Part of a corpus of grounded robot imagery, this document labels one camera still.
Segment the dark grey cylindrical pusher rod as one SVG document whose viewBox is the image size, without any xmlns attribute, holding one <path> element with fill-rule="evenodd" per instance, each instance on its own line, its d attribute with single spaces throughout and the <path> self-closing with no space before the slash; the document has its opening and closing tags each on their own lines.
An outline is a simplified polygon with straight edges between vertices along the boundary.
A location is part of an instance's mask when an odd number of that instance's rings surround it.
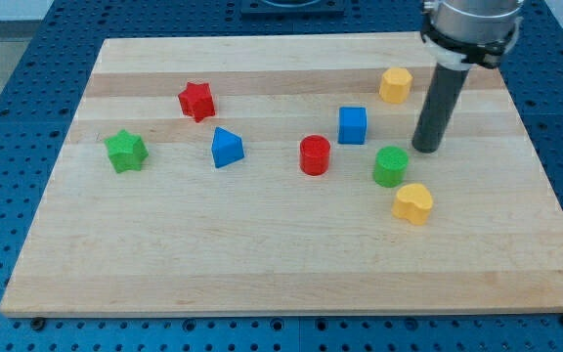
<svg viewBox="0 0 563 352">
<path fill-rule="evenodd" d="M 452 70 L 437 64 L 411 139 L 424 154 L 436 152 L 443 140 L 468 70 Z"/>
</svg>

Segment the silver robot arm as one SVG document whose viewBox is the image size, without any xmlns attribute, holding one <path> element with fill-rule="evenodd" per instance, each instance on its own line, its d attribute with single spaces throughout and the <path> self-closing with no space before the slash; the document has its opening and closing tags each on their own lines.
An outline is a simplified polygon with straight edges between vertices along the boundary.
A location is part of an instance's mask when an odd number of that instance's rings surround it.
<svg viewBox="0 0 563 352">
<path fill-rule="evenodd" d="M 420 38 L 436 59 L 411 144 L 436 152 L 468 72 L 494 69 L 519 37 L 523 0 L 423 0 Z"/>
</svg>

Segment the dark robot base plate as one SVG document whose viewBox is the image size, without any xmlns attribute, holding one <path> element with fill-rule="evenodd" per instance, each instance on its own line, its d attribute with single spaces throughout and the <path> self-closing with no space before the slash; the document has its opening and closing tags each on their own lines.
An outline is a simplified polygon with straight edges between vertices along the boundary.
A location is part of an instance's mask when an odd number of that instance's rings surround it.
<svg viewBox="0 0 563 352">
<path fill-rule="evenodd" d="M 345 4 L 345 0 L 240 0 L 239 8 L 241 15 L 249 18 L 339 16 L 345 12 Z"/>
</svg>

